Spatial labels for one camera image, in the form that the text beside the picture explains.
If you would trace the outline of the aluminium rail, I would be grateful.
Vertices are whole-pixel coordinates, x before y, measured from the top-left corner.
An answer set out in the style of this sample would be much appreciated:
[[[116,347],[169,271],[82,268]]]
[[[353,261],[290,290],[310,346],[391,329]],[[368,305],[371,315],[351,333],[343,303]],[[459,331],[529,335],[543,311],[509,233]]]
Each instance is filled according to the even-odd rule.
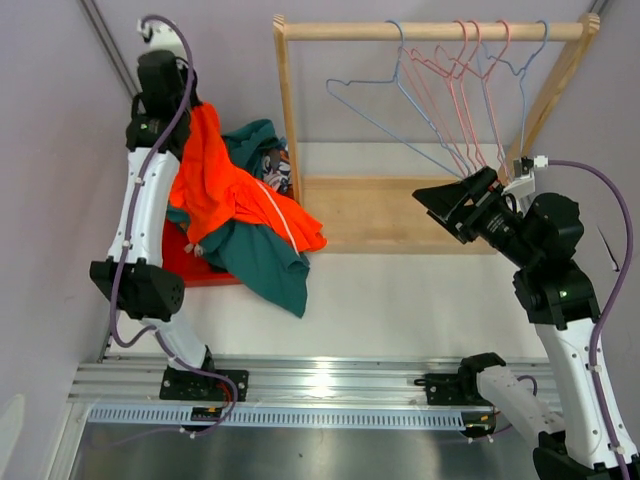
[[[466,405],[427,374],[453,374],[456,358],[358,359],[332,357],[220,357],[217,367],[245,370],[243,398],[227,426],[371,428],[461,431],[478,420],[505,422],[499,407]],[[68,400],[93,422],[205,427],[220,416],[224,400],[163,400],[168,387],[160,356],[109,355],[78,367]]]

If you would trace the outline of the teal green shorts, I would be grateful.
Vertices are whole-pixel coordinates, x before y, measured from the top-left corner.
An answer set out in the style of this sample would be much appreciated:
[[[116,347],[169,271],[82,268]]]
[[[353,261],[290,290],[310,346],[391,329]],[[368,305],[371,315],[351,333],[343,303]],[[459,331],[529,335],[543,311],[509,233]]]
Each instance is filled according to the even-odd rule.
[[[269,119],[254,120],[222,135],[232,163],[262,180],[263,156],[273,148],[288,150]],[[167,219],[185,233],[188,215],[170,207]],[[306,311],[309,261],[265,225],[230,220],[193,250],[197,257],[226,270],[264,300],[302,317]]]

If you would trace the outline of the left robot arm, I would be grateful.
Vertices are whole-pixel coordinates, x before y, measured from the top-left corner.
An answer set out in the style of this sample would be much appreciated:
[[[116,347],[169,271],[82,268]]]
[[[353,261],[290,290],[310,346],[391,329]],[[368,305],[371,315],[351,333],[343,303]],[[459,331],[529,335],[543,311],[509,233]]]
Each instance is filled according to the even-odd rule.
[[[185,56],[167,49],[138,59],[141,92],[132,102],[126,129],[127,186],[118,227],[106,259],[89,275],[109,302],[109,329],[116,344],[121,313],[154,335],[175,370],[185,371],[182,388],[197,400],[216,390],[210,351],[180,310],[185,284],[163,266],[162,240],[169,196],[190,135],[195,74]]]

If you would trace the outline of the pink hanger of teal shorts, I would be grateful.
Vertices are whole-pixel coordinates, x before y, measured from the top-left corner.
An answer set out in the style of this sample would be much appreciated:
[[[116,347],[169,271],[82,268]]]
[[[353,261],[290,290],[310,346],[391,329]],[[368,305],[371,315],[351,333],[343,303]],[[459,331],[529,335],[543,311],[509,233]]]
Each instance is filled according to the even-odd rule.
[[[476,21],[471,20],[465,22],[469,33],[468,51],[470,51],[476,43],[476,27],[473,25],[473,22]],[[480,30],[482,40],[481,28],[478,23],[477,26]],[[460,48],[462,44],[461,40],[456,42],[451,48],[446,47],[443,43],[442,45],[446,47],[451,54],[454,54]],[[435,44],[430,53],[421,51],[417,46],[405,47],[403,66],[401,67],[402,73],[409,82],[411,92],[417,97],[419,105],[426,108],[426,112],[435,121],[444,139],[449,141],[469,164],[471,168],[470,174],[472,174],[477,170],[474,170],[471,163],[465,158],[465,144],[460,133],[457,117],[447,88],[447,82],[441,76],[438,67],[433,61],[434,48],[438,43]],[[467,73],[466,80],[481,78],[481,73],[471,67],[473,60],[470,61],[469,70],[473,70],[475,76],[472,77],[471,73]]]

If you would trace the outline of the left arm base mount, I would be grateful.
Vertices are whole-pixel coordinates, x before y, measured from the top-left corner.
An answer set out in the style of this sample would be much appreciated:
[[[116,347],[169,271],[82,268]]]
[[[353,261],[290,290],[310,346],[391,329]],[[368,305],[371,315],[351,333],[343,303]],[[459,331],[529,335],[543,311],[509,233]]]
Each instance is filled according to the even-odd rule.
[[[247,370],[217,370],[217,374],[233,381],[238,389],[238,402],[246,400],[249,386]],[[161,400],[222,402],[228,400],[231,387],[221,380],[190,371],[167,367],[159,391]]]

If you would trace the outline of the blue orange patterned shorts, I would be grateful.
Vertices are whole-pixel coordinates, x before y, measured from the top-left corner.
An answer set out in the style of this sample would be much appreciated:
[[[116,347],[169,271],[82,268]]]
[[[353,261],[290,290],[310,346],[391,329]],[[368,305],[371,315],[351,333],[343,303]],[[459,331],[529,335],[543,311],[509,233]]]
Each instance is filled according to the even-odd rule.
[[[262,159],[262,180],[279,194],[286,194],[291,185],[291,165],[288,150],[283,147],[269,150]]]

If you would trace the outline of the blue hanger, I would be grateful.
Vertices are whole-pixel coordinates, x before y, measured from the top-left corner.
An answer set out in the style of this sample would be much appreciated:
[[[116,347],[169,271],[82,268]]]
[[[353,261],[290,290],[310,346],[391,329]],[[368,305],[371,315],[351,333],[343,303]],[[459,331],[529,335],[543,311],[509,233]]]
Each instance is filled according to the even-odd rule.
[[[398,46],[394,57],[393,69],[391,76],[386,79],[339,79],[339,78],[327,78],[324,86],[326,93],[339,103],[347,107],[350,111],[355,113],[358,117],[365,120],[384,134],[389,136],[392,140],[396,141],[400,145],[407,147],[410,151],[417,154],[419,157],[427,160],[430,164],[438,167],[447,174],[451,174],[456,179],[464,179],[471,173],[469,164],[462,158],[462,155],[458,153],[452,144],[444,139],[443,134],[436,126],[435,121],[426,112],[426,108],[419,105],[414,96],[405,88],[401,81],[401,67],[403,66],[404,47],[406,46],[405,32],[401,24],[396,20],[387,19],[385,24],[393,26],[396,32],[399,34]],[[448,166],[444,160],[439,160],[432,154],[427,153],[420,148],[415,142],[411,142],[409,139],[404,138],[398,132],[394,131],[391,127],[378,121],[374,116],[367,113],[364,109],[356,106],[353,102],[349,101],[344,95],[340,94],[337,90],[338,87],[347,89],[348,87],[371,87],[371,88],[388,88],[393,90],[399,95],[399,100],[402,103],[406,103],[411,110],[416,113],[420,120],[422,120],[427,129],[430,130],[436,136],[436,144],[450,157],[453,161],[452,166]]]
[[[507,156],[505,153],[503,142],[500,139],[499,129],[496,123],[496,116],[494,113],[491,95],[490,95],[489,86],[488,86],[489,78],[491,76],[492,71],[495,69],[495,67],[498,64],[503,64],[508,67],[508,69],[511,72],[511,75],[514,78],[518,79],[518,86],[521,94],[521,122],[520,122],[521,133],[520,133],[520,140],[519,140],[517,152],[522,153],[524,151],[524,127],[525,127],[526,113],[528,109],[524,83],[525,83],[525,79],[527,77],[527,73],[531,64],[538,57],[538,55],[544,50],[550,37],[550,24],[547,20],[543,20],[543,19],[537,20],[536,24],[540,24],[544,27],[543,40],[541,41],[541,45],[528,57],[526,62],[521,67],[516,68],[511,62],[503,59],[504,53],[500,53],[498,56],[492,55],[489,51],[489,48],[486,46],[483,40],[480,41],[480,46],[482,48],[486,61],[487,62],[491,61],[491,64],[488,65],[486,69],[484,69],[482,65],[482,61],[479,58],[476,59],[476,64],[480,69],[480,73],[482,77],[481,88],[482,88],[482,94],[483,94],[486,111],[489,118],[489,124],[494,136],[495,144],[497,146],[497,160],[499,164],[505,168],[505,171],[508,171]]]

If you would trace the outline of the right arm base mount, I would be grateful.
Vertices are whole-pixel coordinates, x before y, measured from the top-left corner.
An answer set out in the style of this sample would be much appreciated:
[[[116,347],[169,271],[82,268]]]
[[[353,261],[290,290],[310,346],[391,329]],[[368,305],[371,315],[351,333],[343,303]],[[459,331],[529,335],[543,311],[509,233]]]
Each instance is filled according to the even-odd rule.
[[[413,384],[424,391],[430,406],[478,405],[477,399],[464,393],[457,374],[427,373],[414,379]]]

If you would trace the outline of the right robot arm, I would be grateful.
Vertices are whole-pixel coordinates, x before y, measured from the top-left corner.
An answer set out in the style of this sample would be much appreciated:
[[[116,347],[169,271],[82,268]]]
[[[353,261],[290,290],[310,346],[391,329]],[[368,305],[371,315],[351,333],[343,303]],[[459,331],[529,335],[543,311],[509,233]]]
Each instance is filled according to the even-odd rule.
[[[458,241],[482,238],[516,266],[515,294],[544,346],[561,411],[552,412],[493,353],[461,362],[458,395],[498,408],[527,441],[541,479],[638,478],[639,449],[617,407],[599,338],[605,314],[573,259],[584,233],[578,204],[542,193],[521,213],[490,167],[412,196]]]

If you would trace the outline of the red plastic bin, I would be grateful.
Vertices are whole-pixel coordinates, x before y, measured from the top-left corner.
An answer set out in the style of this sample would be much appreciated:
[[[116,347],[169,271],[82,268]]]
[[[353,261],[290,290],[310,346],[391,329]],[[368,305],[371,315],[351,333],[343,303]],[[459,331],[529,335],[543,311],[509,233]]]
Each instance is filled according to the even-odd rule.
[[[238,285],[240,281],[224,269],[213,266],[205,259],[187,251],[186,233],[168,219],[164,222],[162,237],[163,267],[178,274],[186,287],[213,287]]]

